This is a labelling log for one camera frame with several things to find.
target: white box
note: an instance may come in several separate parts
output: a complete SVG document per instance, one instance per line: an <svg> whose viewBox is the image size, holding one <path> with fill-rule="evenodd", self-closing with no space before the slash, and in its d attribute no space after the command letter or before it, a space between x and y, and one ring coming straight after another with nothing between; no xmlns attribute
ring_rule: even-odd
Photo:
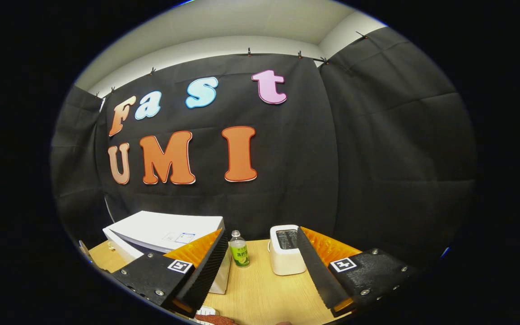
<svg viewBox="0 0 520 325"><path fill-rule="evenodd" d="M110 224L103 229L103 233L124 261L131 263L143 253L129 243L165 254L220 228L224 228L221 216L184 216L140 211ZM228 249L209 292L225 294L231 257Z"/></svg>

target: white toaster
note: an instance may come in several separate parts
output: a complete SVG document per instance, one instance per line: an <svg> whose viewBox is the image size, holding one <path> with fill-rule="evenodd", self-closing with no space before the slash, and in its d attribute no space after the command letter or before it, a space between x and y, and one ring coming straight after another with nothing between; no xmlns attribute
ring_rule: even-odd
<svg viewBox="0 0 520 325"><path fill-rule="evenodd" d="M306 271L304 259L296 246L298 226L287 224L270 229L268 252L272 271L277 275L291 275Z"/></svg>

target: green bottle label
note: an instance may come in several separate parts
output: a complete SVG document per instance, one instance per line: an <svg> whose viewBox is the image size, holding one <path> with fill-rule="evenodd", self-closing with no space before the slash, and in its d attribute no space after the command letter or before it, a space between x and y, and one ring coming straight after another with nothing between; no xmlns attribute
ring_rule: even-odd
<svg viewBox="0 0 520 325"><path fill-rule="evenodd" d="M250 264L250 259L248 258L248 246L244 245L244 247L238 248L230 247L230 249L237 266L245 267Z"/></svg>

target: foam letter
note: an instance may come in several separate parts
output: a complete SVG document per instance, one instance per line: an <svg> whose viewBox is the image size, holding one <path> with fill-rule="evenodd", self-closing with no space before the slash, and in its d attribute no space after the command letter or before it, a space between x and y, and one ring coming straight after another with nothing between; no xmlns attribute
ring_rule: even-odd
<svg viewBox="0 0 520 325"><path fill-rule="evenodd" d="M166 152L162 151L157 138L153 135L140 140L140 146L144 150L144 183L154 185L158 183L158 177L167 181L167 176L172 168L170 181L174 184L192 184L196 177L190 172L190 160L188 158L188 143L192 140L192 132L178 131L172 134L167 142Z"/></svg>
<svg viewBox="0 0 520 325"><path fill-rule="evenodd" d="M254 134L256 130L251 127L230 127L222 131L228 152L226 181L251 181L258 175L250 162L250 138Z"/></svg>
<svg viewBox="0 0 520 325"><path fill-rule="evenodd" d="M126 101L117 105L114 108L114 120L111 124L111 130L109 132L109 136L112 136L121 131L123 125L121 125L122 121L125 121L128 118L128 113L130 112L130 105L134 105L136 103L136 96L132 96L128 98Z"/></svg>
<svg viewBox="0 0 520 325"><path fill-rule="evenodd" d="M111 167L111 175L114 177L114 180L118 184L127 184L130 181L130 162L128 161L128 150L130 149L130 144L120 144L120 152L121 152L121 164L124 167L124 172L120 173L117 170L117 147L112 146L107 149L107 154L110 156L110 167Z"/></svg>
<svg viewBox="0 0 520 325"><path fill-rule="evenodd" d="M153 117L159 112L159 100L162 98L162 93L159 91L152 91L142 98L140 107L136 109L136 119L141 120L144 117Z"/></svg>
<svg viewBox="0 0 520 325"><path fill-rule="evenodd" d="M262 71L252 76L252 80L258 81L258 95L269 104L279 104L286 100L286 94L276 92L276 83L284 83L283 76L274 76L273 70Z"/></svg>
<svg viewBox="0 0 520 325"><path fill-rule="evenodd" d="M186 98L186 106L194 108L210 105L216 98L215 87L218 87L218 79L214 77L194 80L188 86L190 97Z"/></svg>

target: ceiling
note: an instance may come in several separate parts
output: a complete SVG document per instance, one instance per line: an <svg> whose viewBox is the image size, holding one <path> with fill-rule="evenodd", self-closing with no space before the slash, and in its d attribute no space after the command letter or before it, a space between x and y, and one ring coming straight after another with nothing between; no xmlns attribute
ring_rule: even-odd
<svg viewBox="0 0 520 325"><path fill-rule="evenodd" d="M209 37L282 37L318 45L353 12L332 0L194 0L124 35L93 60L77 84L90 88L146 54Z"/></svg>

